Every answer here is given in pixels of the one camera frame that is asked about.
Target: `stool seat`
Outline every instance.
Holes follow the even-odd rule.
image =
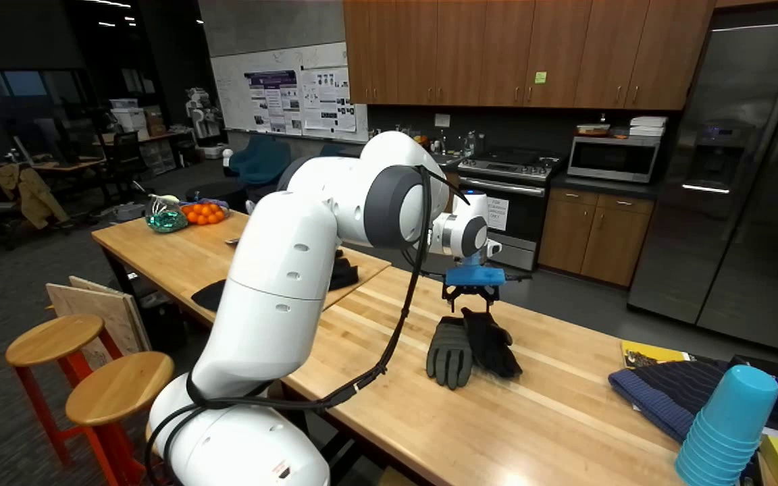
[[[61,360],[88,341],[94,341],[103,331],[103,319],[94,313],[72,313],[72,316],[58,316],[50,323],[42,323],[25,336],[19,336],[7,352],[4,362],[10,368],[35,368],[42,362]]]
[[[157,352],[126,355],[83,378],[65,404],[80,428],[103,428],[148,405],[172,378],[172,360]]]

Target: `upper cabinet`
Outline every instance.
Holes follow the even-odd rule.
[[[712,0],[345,0],[372,107],[684,108]]]

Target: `blue cup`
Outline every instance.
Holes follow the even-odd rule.
[[[774,398],[778,386],[768,373],[730,368],[689,428],[674,462],[677,475],[689,486],[735,486],[755,455]]]

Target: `black glove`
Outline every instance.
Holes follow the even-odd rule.
[[[472,352],[464,319],[442,316],[427,348],[427,377],[439,386],[460,389],[470,381]]]
[[[497,328],[491,313],[472,313],[464,308],[464,328],[474,368],[500,378],[520,377],[520,368],[512,352],[508,348],[512,339],[501,328]]]

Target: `ceiling light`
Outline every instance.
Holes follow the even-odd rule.
[[[87,3],[111,5],[111,9],[130,9],[130,3],[112,3],[112,0],[87,0]]]

